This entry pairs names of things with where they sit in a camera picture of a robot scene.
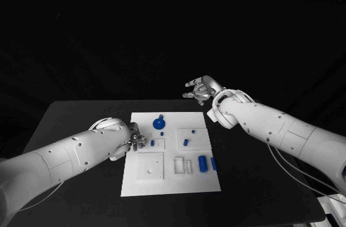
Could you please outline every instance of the black table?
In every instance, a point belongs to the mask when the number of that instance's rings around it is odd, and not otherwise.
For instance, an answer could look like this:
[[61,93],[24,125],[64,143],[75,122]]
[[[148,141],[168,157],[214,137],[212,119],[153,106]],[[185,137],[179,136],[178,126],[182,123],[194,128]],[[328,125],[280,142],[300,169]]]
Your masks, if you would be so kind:
[[[312,190],[292,179],[269,146],[240,125],[225,129],[212,122],[207,115],[211,106],[211,100],[201,107],[192,99],[54,102],[24,153],[86,131],[107,117],[129,124],[132,112],[204,112],[223,191],[122,197],[123,157],[106,160],[67,180],[38,206],[16,214],[9,227],[243,227],[323,221],[325,211]],[[297,171],[290,172],[308,183]]]

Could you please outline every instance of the blue object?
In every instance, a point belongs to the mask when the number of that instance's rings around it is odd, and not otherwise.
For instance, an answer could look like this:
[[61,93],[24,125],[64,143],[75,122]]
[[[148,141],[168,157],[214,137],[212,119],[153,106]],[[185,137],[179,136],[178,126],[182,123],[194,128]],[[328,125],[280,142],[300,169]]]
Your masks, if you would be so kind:
[[208,159],[204,155],[198,157],[199,171],[208,172]]
[[212,169],[217,170],[215,158],[211,158]]
[[153,121],[153,127],[158,130],[162,130],[165,128],[166,122],[165,122],[165,116],[161,114],[159,118]]

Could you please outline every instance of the robotic hand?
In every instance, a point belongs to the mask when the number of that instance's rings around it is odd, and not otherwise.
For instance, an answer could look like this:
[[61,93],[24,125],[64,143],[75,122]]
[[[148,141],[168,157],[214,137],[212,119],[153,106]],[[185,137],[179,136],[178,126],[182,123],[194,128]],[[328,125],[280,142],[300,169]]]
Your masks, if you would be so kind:
[[145,143],[137,123],[127,126],[122,119],[107,118],[90,130],[2,161],[0,227],[8,226],[22,207],[48,189],[109,158],[119,160],[132,146],[137,151]]
[[208,75],[185,86],[195,86],[195,89],[182,96],[195,98],[201,105],[214,97],[212,109],[208,111],[214,122],[220,122],[228,129],[241,124],[248,135],[315,166],[346,196],[345,136],[256,102],[241,90],[227,89]]

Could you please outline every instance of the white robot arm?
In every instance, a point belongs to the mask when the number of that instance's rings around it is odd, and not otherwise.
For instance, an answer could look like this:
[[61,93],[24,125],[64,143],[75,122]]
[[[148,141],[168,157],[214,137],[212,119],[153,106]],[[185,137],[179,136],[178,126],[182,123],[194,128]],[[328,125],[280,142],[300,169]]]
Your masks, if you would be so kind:
[[214,122],[228,129],[240,124],[253,137],[316,167],[346,196],[345,136],[257,103],[241,90],[227,89],[208,75],[185,86],[195,86],[195,90],[182,96],[197,98],[201,105],[214,97],[208,112]]
[[137,123],[119,118],[99,121],[96,129],[0,162],[0,227],[6,227],[28,202],[109,158],[119,160],[146,138]]

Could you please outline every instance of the black background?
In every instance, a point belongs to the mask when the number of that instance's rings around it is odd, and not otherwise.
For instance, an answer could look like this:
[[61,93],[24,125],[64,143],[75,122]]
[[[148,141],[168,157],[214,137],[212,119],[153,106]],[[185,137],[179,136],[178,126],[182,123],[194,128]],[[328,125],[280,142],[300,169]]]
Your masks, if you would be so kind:
[[346,135],[345,0],[3,0],[0,13],[5,157],[54,101],[182,99],[204,75]]

